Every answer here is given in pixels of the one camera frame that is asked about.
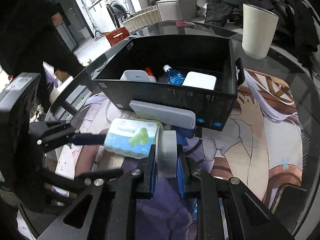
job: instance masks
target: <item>person's hand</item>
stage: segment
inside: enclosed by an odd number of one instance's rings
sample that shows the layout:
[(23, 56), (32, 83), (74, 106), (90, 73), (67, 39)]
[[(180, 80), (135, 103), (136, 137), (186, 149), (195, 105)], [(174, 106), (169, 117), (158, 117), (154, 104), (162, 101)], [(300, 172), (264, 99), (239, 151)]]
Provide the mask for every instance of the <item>person's hand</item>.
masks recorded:
[(51, 20), (52, 20), (53, 25), (57, 27), (59, 24), (61, 24), (63, 17), (61, 16), (61, 14), (56, 13), (55, 15), (53, 15), (51, 17)]
[(263, 126), (263, 115), (256, 99), (238, 94), (237, 101), (241, 107), (241, 114), (230, 115), (230, 119), (239, 119), (251, 126)]

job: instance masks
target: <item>blue logo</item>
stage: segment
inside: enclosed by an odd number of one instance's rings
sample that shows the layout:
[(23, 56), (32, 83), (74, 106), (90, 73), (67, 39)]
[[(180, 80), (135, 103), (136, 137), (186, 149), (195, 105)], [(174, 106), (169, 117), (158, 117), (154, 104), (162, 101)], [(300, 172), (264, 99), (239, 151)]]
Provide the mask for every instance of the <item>blue logo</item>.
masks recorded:
[(205, 122), (205, 119), (198, 118), (198, 119), (197, 119), (197, 122), (199, 122), (199, 123), (204, 123), (204, 122)]
[(222, 126), (222, 123), (220, 123), (220, 122), (214, 122), (213, 125), (214, 125), (214, 126), (217, 126), (217, 127), (221, 127), (221, 126)]

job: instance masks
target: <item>box handle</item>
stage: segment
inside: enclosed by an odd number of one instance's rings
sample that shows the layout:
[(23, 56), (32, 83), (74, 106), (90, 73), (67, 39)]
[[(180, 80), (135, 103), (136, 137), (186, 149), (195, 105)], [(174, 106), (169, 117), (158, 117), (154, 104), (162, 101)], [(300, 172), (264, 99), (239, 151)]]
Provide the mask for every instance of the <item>box handle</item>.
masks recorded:
[(238, 73), (238, 86), (241, 86), (241, 84), (244, 82), (245, 78), (244, 78), (244, 70), (243, 70), (243, 66), (242, 66), (242, 60), (241, 58), (238, 58), (236, 60), (236, 66), (238, 67), (239, 73)]

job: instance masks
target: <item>blue bottle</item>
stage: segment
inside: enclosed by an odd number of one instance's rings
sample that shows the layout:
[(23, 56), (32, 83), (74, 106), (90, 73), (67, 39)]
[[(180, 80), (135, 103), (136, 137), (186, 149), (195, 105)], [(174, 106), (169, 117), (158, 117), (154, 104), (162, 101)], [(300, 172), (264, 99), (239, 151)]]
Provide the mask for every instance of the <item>blue bottle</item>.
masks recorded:
[(163, 70), (165, 71), (168, 77), (169, 84), (182, 85), (184, 79), (186, 78), (182, 73), (180, 73), (178, 70), (173, 69), (169, 65), (165, 65), (163, 67)]

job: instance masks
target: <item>metal bolt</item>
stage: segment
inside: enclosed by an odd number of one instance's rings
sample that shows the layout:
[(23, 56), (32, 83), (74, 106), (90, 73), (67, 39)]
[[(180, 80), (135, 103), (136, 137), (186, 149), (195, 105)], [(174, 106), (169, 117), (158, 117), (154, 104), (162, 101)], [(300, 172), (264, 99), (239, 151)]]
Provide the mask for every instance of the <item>metal bolt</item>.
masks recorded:
[(94, 181), (94, 184), (95, 184), (96, 186), (101, 186), (101, 185), (103, 184), (103, 179), (96, 179), (96, 180)]
[(137, 175), (141, 174), (141, 171), (139, 169), (134, 169), (134, 170), (131, 171), (131, 174), (134, 175), (134, 176), (137, 176)]
[(86, 179), (84, 180), (84, 184), (85, 184), (86, 186), (89, 186), (89, 185), (91, 184), (91, 179), (90, 179), (90, 178), (86, 178)]
[(240, 183), (240, 180), (236, 177), (231, 178), (230, 182), (234, 185), (238, 185)]
[(196, 175), (200, 175), (200, 174), (202, 174), (202, 170), (201, 169), (199, 169), (199, 168), (195, 168), (195, 169), (193, 169), (193, 171), (192, 171), (194, 174), (196, 174)]

